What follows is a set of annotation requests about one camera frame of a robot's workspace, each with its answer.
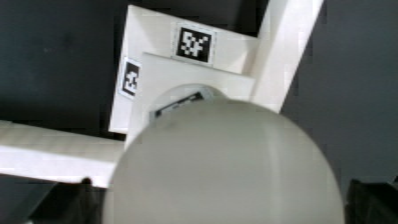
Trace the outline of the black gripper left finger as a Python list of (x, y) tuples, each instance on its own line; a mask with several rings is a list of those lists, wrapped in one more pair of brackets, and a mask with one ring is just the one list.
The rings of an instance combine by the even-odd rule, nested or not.
[(103, 224), (106, 189), (75, 183), (0, 176), (0, 224)]

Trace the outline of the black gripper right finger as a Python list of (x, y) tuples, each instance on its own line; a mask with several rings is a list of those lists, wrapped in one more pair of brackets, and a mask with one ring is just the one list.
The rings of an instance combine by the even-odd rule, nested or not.
[(393, 185), (352, 180), (345, 210), (346, 224), (398, 224), (398, 189)]

